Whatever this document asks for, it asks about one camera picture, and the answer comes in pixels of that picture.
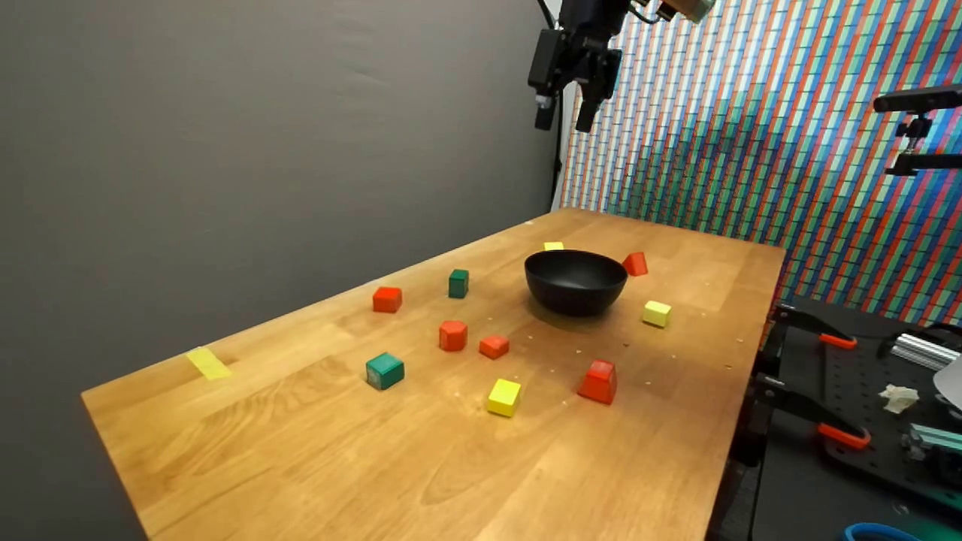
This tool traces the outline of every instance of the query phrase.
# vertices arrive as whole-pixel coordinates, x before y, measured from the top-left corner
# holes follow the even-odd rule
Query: yellow cube
[[[510,417],[516,411],[521,383],[498,378],[488,394],[488,411]]]
[[[660,303],[660,302],[645,302],[642,303],[642,321],[645,324],[666,328],[666,319],[671,319],[671,303]]]

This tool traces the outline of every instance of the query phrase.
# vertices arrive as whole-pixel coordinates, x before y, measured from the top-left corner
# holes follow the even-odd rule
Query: wooden table
[[[523,282],[545,241],[642,251],[648,274],[604,319],[558,319]],[[229,378],[178,354],[84,406],[149,537],[704,537],[777,271],[776,248],[556,211],[211,343]],[[404,311],[373,312],[375,285]],[[467,353],[435,347],[445,319]],[[503,360],[488,334],[510,338]],[[362,383],[378,353],[406,360],[389,390]],[[573,394],[598,358],[614,406]],[[516,417],[485,411],[498,376],[523,383]]]

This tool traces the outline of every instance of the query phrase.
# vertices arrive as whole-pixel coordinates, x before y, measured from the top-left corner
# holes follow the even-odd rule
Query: green cube
[[[365,386],[370,387],[385,390],[385,387],[398,386],[401,378],[404,378],[404,360],[401,358],[380,353],[373,360],[365,360]]]
[[[453,268],[449,276],[449,297],[467,297],[468,295],[473,274],[462,268]]]

